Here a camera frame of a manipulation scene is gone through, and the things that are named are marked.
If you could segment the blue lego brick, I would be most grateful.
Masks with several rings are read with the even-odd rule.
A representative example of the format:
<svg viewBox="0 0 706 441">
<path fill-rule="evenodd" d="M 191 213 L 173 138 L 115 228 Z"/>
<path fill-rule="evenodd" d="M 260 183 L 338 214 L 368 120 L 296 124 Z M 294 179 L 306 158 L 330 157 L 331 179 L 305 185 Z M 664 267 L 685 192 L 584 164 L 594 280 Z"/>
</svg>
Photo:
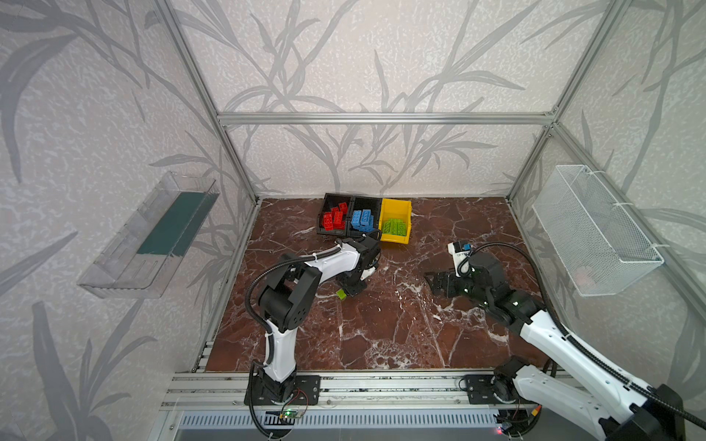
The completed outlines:
<svg viewBox="0 0 706 441">
<path fill-rule="evenodd" d="M 370 209 L 356 209 L 350 220 L 351 227 L 362 233 L 370 233 L 375 229 L 374 218 Z"/>
</svg>

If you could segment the red lego brick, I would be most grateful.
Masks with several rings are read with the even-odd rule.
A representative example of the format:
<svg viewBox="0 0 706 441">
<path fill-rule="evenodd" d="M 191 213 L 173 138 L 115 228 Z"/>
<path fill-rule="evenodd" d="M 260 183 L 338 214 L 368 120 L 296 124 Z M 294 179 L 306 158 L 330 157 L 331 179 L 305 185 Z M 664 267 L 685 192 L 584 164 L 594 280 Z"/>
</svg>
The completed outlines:
<svg viewBox="0 0 706 441">
<path fill-rule="evenodd" d="M 343 232 L 346 229 L 346 217 L 349 207 L 347 202 L 333 206 L 329 211 L 324 211 L 321 216 L 321 225 L 326 232 Z"/>
</svg>

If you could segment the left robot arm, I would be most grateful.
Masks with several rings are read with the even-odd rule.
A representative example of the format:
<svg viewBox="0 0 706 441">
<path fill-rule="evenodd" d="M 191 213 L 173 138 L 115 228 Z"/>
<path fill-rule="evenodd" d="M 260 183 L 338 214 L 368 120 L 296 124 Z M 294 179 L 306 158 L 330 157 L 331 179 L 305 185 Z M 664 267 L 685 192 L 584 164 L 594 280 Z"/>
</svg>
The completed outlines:
<svg viewBox="0 0 706 441">
<path fill-rule="evenodd" d="M 265 331 L 266 359 L 258 374 L 271 391 L 288 393 L 295 382 L 297 330 L 319 286 L 333 279 L 349 297 L 364 292 L 379 266 L 381 239 L 382 232 L 374 230 L 358 239 L 338 239 L 318 253 L 283 255 L 252 282 L 245 306 Z"/>
</svg>

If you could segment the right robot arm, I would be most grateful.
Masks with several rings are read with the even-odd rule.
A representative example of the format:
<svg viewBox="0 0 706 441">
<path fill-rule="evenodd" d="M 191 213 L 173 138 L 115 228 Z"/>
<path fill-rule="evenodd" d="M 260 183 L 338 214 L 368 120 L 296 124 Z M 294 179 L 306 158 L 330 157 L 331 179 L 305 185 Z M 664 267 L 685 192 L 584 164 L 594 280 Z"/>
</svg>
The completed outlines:
<svg viewBox="0 0 706 441">
<path fill-rule="evenodd" d="M 494 370 L 500 402 L 532 402 L 597 440 L 683 440 L 686 425 L 704 428 L 667 385 L 630 374 L 569 331 L 553 307 L 507 282 L 499 260 L 483 250 L 450 250 L 453 270 L 424 275 L 435 295 L 466 298 L 513 334 L 546 354 L 544 369 L 513 356 Z"/>
</svg>

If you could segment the yellow bin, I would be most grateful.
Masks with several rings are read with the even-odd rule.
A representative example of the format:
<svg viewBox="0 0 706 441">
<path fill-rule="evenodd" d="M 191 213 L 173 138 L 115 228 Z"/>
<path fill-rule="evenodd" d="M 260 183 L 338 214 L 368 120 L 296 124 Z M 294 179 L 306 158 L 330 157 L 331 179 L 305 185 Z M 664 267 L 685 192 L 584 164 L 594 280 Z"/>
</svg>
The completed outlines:
<svg viewBox="0 0 706 441">
<path fill-rule="evenodd" d="M 382 200 L 379 230 L 381 240 L 393 244 L 408 244 L 411 235 L 412 202 L 410 200 Z"/>
</svg>

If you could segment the middle black bin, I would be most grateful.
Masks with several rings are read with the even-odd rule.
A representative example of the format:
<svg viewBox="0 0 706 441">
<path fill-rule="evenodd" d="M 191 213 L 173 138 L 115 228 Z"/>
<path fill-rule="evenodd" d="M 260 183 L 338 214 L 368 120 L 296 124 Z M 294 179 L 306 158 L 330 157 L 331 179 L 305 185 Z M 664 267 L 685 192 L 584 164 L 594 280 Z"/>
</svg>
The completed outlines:
<svg viewBox="0 0 706 441">
<path fill-rule="evenodd" d="M 354 196 L 349 205 L 349 220 L 347 221 L 347 236 L 360 238 L 364 233 L 379 229 L 382 200 Z"/>
</svg>

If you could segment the black bin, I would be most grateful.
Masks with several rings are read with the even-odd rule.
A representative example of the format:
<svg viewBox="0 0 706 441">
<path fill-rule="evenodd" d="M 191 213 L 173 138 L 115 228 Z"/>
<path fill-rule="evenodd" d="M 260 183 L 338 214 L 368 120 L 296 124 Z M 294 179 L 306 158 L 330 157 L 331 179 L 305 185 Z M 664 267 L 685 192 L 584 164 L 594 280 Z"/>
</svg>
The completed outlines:
<svg viewBox="0 0 706 441">
<path fill-rule="evenodd" d="M 349 205 L 349 220 L 347 221 L 347 236 L 360 238 L 364 233 L 379 229 L 382 200 L 354 196 Z"/>
<path fill-rule="evenodd" d="M 351 195 L 325 194 L 317 216 L 316 232 L 321 235 L 346 237 L 353 201 L 354 197 Z"/>
</svg>

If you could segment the left black bin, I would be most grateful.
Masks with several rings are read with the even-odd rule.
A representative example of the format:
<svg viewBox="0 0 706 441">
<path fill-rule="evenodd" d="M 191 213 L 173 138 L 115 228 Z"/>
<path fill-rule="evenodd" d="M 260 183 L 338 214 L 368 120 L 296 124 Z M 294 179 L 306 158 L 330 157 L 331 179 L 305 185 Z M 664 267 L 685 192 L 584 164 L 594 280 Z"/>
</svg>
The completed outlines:
<svg viewBox="0 0 706 441">
<path fill-rule="evenodd" d="M 346 237 L 353 201 L 354 197 L 351 195 L 325 194 L 317 216 L 316 232 L 321 235 Z"/>
</svg>

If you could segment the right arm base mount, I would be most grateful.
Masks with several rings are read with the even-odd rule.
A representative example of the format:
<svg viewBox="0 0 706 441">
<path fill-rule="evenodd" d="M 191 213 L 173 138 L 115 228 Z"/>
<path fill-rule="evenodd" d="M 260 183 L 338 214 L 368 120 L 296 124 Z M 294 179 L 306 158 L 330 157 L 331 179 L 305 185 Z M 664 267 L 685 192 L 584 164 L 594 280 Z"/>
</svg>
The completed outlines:
<svg viewBox="0 0 706 441">
<path fill-rule="evenodd" d="M 466 393 L 469 404 L 533 404 L 518 395 L 510 380 L 499 380 L 492 373 L 465 375 L 458 381 L 458 387 Z"/>
</svg>

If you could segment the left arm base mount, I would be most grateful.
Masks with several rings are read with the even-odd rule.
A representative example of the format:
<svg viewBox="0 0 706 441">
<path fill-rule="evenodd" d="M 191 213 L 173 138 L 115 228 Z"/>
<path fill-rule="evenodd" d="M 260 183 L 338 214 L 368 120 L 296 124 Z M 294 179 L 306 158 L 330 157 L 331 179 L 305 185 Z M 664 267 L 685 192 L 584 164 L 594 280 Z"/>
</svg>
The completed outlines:
<svg viewBox="0 0 706 441">
<path fill-rule="evenodd" d="M 322 378 L 317 375 L 292 374 L 284 382 L 276 382 L 265 374 L 248 380 L 245 405 L 266 406 L 285 404 L 294 399 L 295 404 L 316 405 L 322 390 Z"/>
</svg>

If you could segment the aluminium front rail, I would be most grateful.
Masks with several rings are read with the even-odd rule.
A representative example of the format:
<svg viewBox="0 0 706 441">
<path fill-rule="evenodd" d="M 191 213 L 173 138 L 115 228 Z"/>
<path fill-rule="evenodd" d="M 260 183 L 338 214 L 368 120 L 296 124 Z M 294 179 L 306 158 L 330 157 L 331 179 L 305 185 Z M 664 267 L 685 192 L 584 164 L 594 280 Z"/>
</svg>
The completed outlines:
<svg viewBox="0 0 706 441">
<path fill-rule="evenodd" d="M 551 378 L 537 369 L 520 380 L 518 398 L 504 398 L 487 369 L 305 371 L 290 399 L 294 408 L 344 409 L 516 409 L 540 404 L 569 406 L 580 411 L 608 411 L 623 404 L 623 387 L 613 380 L 586 384 L 560 371 Z M 206 411 L 257 409 L 275 411 L 283 401 L 249 386 L 246 373 L 176 374 L 161 406 L 167 410 Z"/>
</svg>

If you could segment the clear plastic wall tray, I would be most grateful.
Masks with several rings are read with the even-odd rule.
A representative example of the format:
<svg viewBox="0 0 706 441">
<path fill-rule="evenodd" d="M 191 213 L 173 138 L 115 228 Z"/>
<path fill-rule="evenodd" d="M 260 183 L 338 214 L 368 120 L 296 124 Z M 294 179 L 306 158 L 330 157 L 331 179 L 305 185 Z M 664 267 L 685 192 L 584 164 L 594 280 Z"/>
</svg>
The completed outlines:
<svg viewBox="0 0 706 441">
<path fill-rule="evenodd" d="M 159 299 L 220 196 L 217 180 L 165 173 L 77 285 L 99 299 Z"/>
</svg>

